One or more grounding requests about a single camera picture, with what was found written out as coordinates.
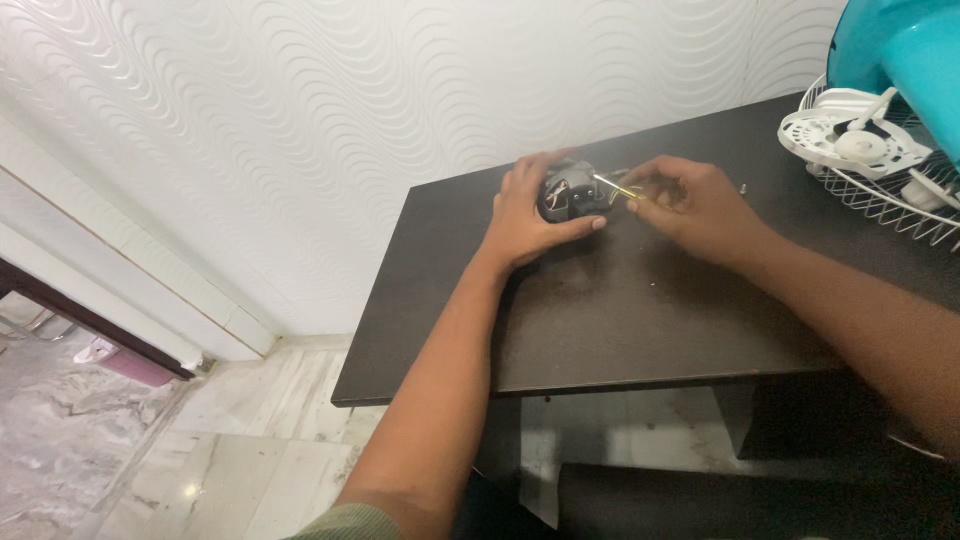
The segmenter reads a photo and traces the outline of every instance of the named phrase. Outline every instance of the pink object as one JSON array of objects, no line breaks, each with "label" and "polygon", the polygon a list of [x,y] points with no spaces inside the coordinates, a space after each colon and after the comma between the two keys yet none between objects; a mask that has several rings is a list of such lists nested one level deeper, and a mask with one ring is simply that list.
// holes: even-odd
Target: pink object
[{"label": "pink object", "polygon": [[139,380],[151,386],[162,386],[174,377],[174,374],[165,368],[100,337],[94,338],[89,347],[77,353],[73,361],[78,364],[95,363],[124,377]]}]

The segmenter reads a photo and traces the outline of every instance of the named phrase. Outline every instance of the textured white wall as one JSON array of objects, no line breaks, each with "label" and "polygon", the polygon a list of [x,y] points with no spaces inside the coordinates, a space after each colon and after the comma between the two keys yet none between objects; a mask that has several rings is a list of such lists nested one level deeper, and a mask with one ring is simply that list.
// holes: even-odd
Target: textured white wall
[{"label": "textured white wall", "polygon": [[804,89],[844,0],[0,0],[0,89],[268,328],[352,331],[411,185]]}]

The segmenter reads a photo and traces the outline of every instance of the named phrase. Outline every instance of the green sleeve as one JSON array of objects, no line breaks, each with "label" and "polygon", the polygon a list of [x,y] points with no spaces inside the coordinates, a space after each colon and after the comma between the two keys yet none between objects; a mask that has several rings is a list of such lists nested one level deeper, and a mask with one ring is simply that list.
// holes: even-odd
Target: green sleeve
[{"label": "green sleeve", "polygon": [[403,540],[390,516],[369,504],[341,504],[287,540]]}]

